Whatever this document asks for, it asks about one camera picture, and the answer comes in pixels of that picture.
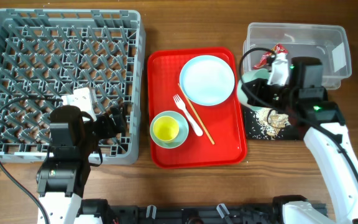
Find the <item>red snack wrapper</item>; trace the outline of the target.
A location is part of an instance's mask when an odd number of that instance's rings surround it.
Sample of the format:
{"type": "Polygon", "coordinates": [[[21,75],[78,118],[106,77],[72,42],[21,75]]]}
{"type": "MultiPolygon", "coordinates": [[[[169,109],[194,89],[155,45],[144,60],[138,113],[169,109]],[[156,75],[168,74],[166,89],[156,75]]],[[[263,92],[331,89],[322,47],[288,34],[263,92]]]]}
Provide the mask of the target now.
{"type": "Polygon", "coordinates": [[[261,69],[268,66],[271,66],[274,60],[274,54],[283,54],[284,58],[288,55],[289,51],[282,45],[276,44],[269,52],[266,52],[262,55],[260,61],[253,66],[253,69],[261,69]]]}

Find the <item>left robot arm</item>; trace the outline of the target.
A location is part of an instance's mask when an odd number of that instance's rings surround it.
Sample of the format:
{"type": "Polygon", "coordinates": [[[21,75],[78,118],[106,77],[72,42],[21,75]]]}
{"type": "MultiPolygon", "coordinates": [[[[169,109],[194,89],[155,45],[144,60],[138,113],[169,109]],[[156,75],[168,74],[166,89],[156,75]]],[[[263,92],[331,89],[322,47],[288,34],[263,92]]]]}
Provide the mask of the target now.
{"type": "Polygon", "coordinates": [[[52,111],[52,142],[36,175],[39,223],[119,223],[106,199],[85,199],[83,192],[94,165],[89,156],[101,152],[99,141],[125,132],[120,106],[95,118],[71,105],[52,111]]]}

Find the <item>rice and peanut scraps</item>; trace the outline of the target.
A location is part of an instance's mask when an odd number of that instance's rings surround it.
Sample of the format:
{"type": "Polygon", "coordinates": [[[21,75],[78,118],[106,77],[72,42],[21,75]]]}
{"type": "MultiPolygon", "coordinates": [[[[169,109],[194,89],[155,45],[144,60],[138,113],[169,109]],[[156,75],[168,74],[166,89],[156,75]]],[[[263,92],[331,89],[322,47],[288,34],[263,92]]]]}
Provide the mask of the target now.
{"type": "Polygon", "coordinates": [[[250,110],[247,122],[247,133],[251,139],[275,140],[290,125],[287,114],[280,114],[271,108],[263,108],[258,111],[250,110]]]}

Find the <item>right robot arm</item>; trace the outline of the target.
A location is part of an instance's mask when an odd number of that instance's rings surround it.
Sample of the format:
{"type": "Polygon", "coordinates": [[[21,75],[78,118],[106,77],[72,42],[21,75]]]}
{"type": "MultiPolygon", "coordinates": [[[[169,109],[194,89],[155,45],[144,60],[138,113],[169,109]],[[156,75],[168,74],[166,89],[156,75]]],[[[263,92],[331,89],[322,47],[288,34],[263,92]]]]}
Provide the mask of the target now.
{"type": "Polygon", "coordinates": [[[318,58],[295,57],[285,72],[285,77],[264,68],[243,73],[237,97],[250,109],[289,116],[320,169],[335,222],[358,223],[358,160],[344,116],[322,85],[323,64],[318,58]]]}

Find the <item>green bowl with leftovers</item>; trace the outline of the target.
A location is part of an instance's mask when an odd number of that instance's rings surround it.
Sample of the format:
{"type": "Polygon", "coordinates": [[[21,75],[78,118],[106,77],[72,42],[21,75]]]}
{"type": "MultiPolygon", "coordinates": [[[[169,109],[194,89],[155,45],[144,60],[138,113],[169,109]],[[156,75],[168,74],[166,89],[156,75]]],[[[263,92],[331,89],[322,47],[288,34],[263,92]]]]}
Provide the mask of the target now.
{"type": "Polygon", "coordinates": [[[245,72],[241,77],[241,81],[238,82],[237,90],[236,90],[236,96],[237,96],[237,99],[240,102],[240,104],[244,105],[245,107],[247,107],[253,111],[258,111],[258,110],[263,109],[264,108],[263,106],[253,106],[248,103],[249,98],[242,91],[241,86],[242,86],[242,82],[248,83],[248,82],[256,80],[257,78],[261,78],[263,81],[267,81],[269,76],[270,76],[270,74],[269,74],[268,70],[265,68],[245,72]]]}

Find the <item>yellow plastic cup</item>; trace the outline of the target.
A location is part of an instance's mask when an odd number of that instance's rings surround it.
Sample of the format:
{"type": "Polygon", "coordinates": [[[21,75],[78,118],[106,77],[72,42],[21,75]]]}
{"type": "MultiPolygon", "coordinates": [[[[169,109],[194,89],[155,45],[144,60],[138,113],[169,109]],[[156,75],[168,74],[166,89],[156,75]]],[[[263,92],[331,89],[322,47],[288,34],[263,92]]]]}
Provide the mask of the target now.
{"type": "Polygon", "coordinates": [[[152,132],[156,138],[163,142],[172,142],[179,133],[179,124],[171,116],[161,116],[154,122],[152,132]]]}

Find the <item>light blue bowl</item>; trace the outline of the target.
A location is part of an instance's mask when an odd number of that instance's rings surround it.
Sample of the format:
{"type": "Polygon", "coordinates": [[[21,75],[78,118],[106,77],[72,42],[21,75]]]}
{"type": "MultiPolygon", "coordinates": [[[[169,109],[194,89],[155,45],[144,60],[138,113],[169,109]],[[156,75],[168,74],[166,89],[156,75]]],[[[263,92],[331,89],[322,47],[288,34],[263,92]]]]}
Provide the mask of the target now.
{"type": "Polygon", "coordinates": [[[188,133],[189,133],[189,127],[188,127],[187,120],[180,113],[178,113],[176,111],[163,111],[163,112],[159,113],[152,120],[152,122],[150,124],[150,135],[151,135],[153,142],[156,143],[156,145],[158,145],[162,148],[165,148],[165,149],[173,149],[173,148],[176,148],[176,147],[182,145],[186,141],[186,139],[188,137],[188,133]],[[180,130],[179,130],[178,136],[172,142],[160,141],[156,138],[156,136],[152,132],[152,128],[153,128],[155,120],[161,116],[171,116],[171,117],[175,118],[179,124],[180,130]]]}

